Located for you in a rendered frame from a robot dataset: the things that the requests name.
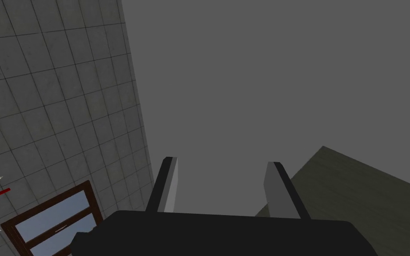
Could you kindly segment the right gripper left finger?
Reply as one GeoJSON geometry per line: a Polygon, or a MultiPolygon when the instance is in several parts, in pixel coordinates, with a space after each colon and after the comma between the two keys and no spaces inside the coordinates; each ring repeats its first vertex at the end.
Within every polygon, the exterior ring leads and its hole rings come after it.
{"type": "Polygon", "coordinates": [[[149,202],[147,212],[174,212],[178,185],[177,157],[166,157],[161,163],[149,202]]]}

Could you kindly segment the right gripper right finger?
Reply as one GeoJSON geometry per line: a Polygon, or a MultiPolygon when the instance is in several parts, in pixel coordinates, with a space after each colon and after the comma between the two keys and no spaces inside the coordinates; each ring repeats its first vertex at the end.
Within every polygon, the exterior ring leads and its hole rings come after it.
{"type": "Polygon", "coordinates": [[[267,164],[263,185],[270,217],[311,218],[281,163],[267,164]]]}

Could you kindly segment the brown framed window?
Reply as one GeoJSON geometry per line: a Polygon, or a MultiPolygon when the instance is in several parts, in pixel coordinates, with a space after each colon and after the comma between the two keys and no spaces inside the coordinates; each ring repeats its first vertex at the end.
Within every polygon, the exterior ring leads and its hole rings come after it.
{"type": "Polygon", "coordinates": [[[1,224],[20,256],[70,256],[78,232],[103,221],[89,180],[1,224]]]}

